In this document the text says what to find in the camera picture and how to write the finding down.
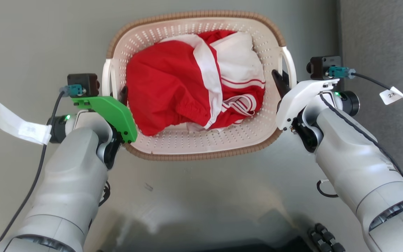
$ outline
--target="basket handle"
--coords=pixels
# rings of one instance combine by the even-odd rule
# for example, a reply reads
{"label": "basket handle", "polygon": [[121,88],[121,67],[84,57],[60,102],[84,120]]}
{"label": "basket handle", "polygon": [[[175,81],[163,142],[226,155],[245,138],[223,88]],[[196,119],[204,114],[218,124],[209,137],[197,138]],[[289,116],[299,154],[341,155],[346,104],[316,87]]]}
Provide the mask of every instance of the basket handle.
{"label": "basket handle", "polygon": [[278,72],[283,72],[283,58],[287,65],[288,77],[289,77],[289,86],[290,89],[296,86],[296,70],[295,70],[295,63],[291,57],[290,52],[288,51],[286,46],[280,47],[280,55],[278,59]]}
{"label": "basket handle", "polygon": [[112,59],[106,59],[104,64],[104,70],[102,71],[102,96],[110,96],[110,80],[111,80],[111,90],[112,96],[118,99],[118,79],[116,78],[116,72],[114,70],[114,65]]}

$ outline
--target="brown basket rim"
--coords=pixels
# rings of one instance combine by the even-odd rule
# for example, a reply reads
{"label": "brown basket rim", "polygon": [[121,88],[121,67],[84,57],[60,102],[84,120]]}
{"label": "brown basket rim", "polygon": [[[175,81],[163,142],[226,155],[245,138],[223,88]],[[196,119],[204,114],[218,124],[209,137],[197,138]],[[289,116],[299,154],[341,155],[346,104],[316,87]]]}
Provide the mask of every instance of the brown basket rim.
{"label": "brown basket rim", "polygon": [[[259,13],[247,12],[247,11],[232,11],[232,10],[204,10],[204,11],[186,11],[186,12],[177,12],[170,13],[166,15],[147,17],[145,19],[139,19],[133,21],[129,24],[126,24],[122,27],[119,32],[114,36],[107,51],[107,59],[112,59],[114,56],[114,51],[116,46],[118,45],[122,36],[127,33],[129,30],[139,27],[145,24],[161,22],[161,21],[169,21],[176,19],[193,19],[193,18],[212,18],[212,17],[222,17],[222,18],[242,18],[242,19],[253,19],[265,24],[270,31],[272,31],[273,35],[276,37],[278,41],[278,45],[280,47],[286,46],[286,42],[284,37],[281,34],[279,28],[266,16],[263,16]],[[124,144],[126,150],[128,150],[133,155],[138,158],[153,160],[153,161],[191,161],[191,160],[204,160],[204,159],[212,159],[212,158],[224,158],[227,156],[236,156],[245,153],[252,153],[258,150],[262,150],[268,146],[270,146],[273,142],[278,139],[281,130],[276,129],[273,134],[257,145],[251,145],[248,147],[237,148],[233,150],[222,150],[219,152],[211,152],[211,153],[200,153],[200,154],[176,154],[176,155],[156,155],[153,153],[144,153],[130,144]]]}
{"label": "brown basket rim", "polygon": [[278,41],[278,45],[280,47],[286,46],[286,42],[284,37],[281,34],[279,28],[266,16],[263,16],[259,13],[248,12],[248,11],[232,11],[232,10],[205,10],[205,11],[186,11],[186,12],[177,12],[170,13],[166,15],[160,16],[152,16],[146,17],[145,19],[139,19],[133,22],[126,24],[122,27],[119,32],[114,36],[107,51],[107,59],[112,59],[114,56],[115,48],[118,45],[122,36],[127,33],[129,30],[139,27],[146,24],[169,21],[175,19],[193,19],[193,18],[214,18],[214,17],[222,17],[222,18],[242,18],[242,19],[253,19],[265,24],[270,31],[272,31],[273,35],[275,35],[276,40]]}

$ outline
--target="gray floor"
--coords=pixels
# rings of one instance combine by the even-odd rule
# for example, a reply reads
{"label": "gray floor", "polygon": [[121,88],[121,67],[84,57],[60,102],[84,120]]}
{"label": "gray floor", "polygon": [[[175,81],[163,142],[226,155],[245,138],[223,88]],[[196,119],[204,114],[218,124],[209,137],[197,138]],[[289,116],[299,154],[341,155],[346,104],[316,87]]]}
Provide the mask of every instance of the gray floor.
{"label": "gray floor", "polygon": [[[0,0],[0,102],[44,123],[67,74],[102,74],[108,43],[120,27],[194,9],[268,16],[288,43],[299,80],[307,79],[310,57],[337,53],[334,6],[333,0]],[[59,113],[73,111],[70,100],[61,103]],[[48,148],[47,159],[56,146]],[[30,186],[40,149],[0,131],[0,233]],[[211,161],[152,162],[122,150],[109,175],[112,196],[91,227],[87,252],[278,245],[314,222],[325,224],[348,251],[367,251],[346,205],[316,191],[325,176],[289,133],[258,153]]]}

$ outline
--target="teal connector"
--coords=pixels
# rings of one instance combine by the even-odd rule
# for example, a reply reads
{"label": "teal connector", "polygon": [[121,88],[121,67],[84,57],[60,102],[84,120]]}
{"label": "teal connector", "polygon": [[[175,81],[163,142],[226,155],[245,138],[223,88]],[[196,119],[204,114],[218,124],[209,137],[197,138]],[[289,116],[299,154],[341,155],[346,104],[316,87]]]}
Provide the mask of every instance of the teal connector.
{"label": "teal connector", "polygon": [[80,84],[74,84],[74,85],[68,85],[68,86],[63,86],[59,90],[60,92],[63,91],[63,97],[75,97],[75,96],[82,96],[83,94],[86,93],[85,88],[82,88],[82,85]]}
{"label": "teal connector", "polygon": [[349,69],[348,67],[340,67],[340,66],[331,66],[329,67],[329,70],[326,72],[326,75],[331,78],[354,78],[354,75],[351,75],[352,73],[355,73],[355,70],[353,68]]}

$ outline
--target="clothing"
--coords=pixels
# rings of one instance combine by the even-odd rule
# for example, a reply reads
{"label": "clothing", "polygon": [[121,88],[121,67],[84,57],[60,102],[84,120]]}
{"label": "clothing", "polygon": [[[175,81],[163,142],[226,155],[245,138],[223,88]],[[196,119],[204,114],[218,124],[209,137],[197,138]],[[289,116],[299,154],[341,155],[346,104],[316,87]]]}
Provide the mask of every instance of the clothing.
{"label": "clothing", "polygon": [[190,122],[223,128],[254,115],[265,80],[252,47],[250,34],[222,30],[166,38],[135,54],[126,80],[138,128],[144,135]]}

